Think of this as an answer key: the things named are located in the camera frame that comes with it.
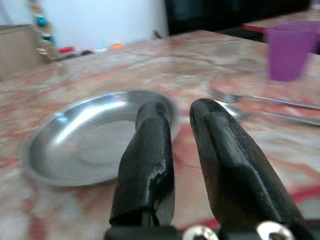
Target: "metal plate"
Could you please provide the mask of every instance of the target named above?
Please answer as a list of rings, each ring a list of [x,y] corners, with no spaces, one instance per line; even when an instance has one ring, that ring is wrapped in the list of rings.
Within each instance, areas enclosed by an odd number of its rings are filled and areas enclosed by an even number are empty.
[[[167,107],[174,140],[178,108],[169,97],[144,90],[110,93],[70,105],[42,125],[23,153],[25,172],[55,186],[116,178],[121,156],[135,133],[137,111],[154,101]]]

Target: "marble table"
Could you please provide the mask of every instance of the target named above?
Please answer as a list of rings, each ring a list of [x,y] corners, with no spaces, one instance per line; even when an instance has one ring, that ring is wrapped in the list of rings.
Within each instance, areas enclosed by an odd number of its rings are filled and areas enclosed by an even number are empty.
[[[272,81],[264,43],[197,31],[69,59],[63,66],[41,66],[1,81],[0,239],[102,239],[109,227],[115,181],[85,187],[42,185],[24,176],[21,154],[25,139],[52,113],[81,99],[128,89],[164,92],[183,112],[181,131],[173,142],[172,224],[215,225],[188,117],[194,100],[210,97],[209,87],[320,104],[320,56],[312,56],[303,79]],[[243,99],[236,105],[246,111],[320,118],[319,111],[258,100]],[[268,117],[241,125],[264,151],[302,213],[320,217],[320,128]],[[318,208],[304,208],[304,203]]]
[[[320,21],[320,9],[309,9],[287,15],[251,21],[243,24],[245,30],[264,33],[271,26],[294,21]]]

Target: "purple cup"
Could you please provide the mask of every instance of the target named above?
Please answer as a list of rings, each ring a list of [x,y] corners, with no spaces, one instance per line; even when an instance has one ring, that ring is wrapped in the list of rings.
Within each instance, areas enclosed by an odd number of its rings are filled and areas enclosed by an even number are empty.
[[[269,75],[273,80],[292,82],[301,77],[308,53],[316,50],[320,21],[296,21],[269,27]]]

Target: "fork handle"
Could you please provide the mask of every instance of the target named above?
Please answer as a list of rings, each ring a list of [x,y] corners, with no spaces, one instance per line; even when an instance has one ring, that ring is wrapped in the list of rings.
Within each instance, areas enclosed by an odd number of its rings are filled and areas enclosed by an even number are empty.
[[[320,118],[308,118],[308,117],[302,117],[302,116],[292,116],[292,115],[282,114],[282,113],[279,113],[279,112],[269,112],[269,111],[261,111],[259,113],[261,113],[263,115],[266,115],[266,116],[285,118],[285,119],[290,119],[290,120],[294,120],[294,121],[301,122],[301,123],[320,126]]]
[[[266,100],[266,101],[270,101],[270,102],[276,102],[276,103],[281,103],[281,104],[297,106],[297,107],[320,110],[320,105],[318,105],[318,104],[290,101],[290,100],[284,100],[284,99],[272,98],[272,97],[266,97],[266,96],[254,96],[253,95],[253,96],[248,96],[248,97],[254,98],[254,99]]]

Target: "orange object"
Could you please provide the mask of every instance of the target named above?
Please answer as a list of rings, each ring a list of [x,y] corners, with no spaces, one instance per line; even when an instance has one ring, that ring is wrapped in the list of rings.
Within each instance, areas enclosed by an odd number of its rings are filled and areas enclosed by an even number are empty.
[[[122,49],[124,46],[120,43],[116,43],[116,44],[113,44],[111,47],[110,47],[110,50],[115,50],[115,49]]]

